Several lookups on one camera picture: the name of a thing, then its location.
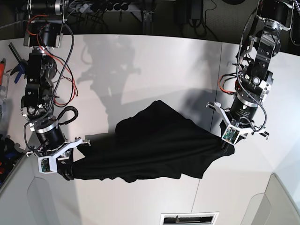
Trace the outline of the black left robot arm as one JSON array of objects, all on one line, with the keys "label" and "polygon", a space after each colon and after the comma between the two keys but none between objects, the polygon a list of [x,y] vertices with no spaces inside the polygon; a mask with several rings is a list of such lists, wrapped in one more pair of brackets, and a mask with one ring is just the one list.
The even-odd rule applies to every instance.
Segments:
[{"label": "black left robot arm", "polygon": [[221,148],[227,152],[248,134],[258,133],[265,138],[267,112],[263,103],[273,85],[273,73],[268,70],[270,60],[281,48],[281,31],[290,31],[293,14],[299,13],[297,0],[261,0],[249,16],[245,26],[251,25],[247,36],[242,35],[235,63],[236,71],[230,76],[236,78],[235,90],[227,91],[218,85],[223,93],[234,96],[230,108],[222,108],[219,102],[208,102],[207,107],[222,118]]}]

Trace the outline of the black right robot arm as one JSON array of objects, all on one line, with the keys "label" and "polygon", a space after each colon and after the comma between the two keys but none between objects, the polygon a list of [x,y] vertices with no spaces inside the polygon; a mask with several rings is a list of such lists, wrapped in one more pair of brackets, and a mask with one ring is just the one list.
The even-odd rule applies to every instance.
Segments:
[{"label": "black right robot arm", "polygon": [[54,116],[56,92],[69,60],[62,60],[62,70],[58,72],[59,58],[50,52],[60,46],[63,28],[70,29],[66,24],[68,7],[67,0],[27,2],[29,16],[23,45],[32,52],[25,69],[27,84],[21,99],[21,112],[27,121],[24,127],[30,128],[39,140],[37,147],[28,146],[28,153],[37,156],[39,172],[58,173],[66,180],[73,180],[73,150],[89,141],[80,137],[68,141],[61,130],[61,126],[77,119],[75,107],[62,104],[62,111]]}]

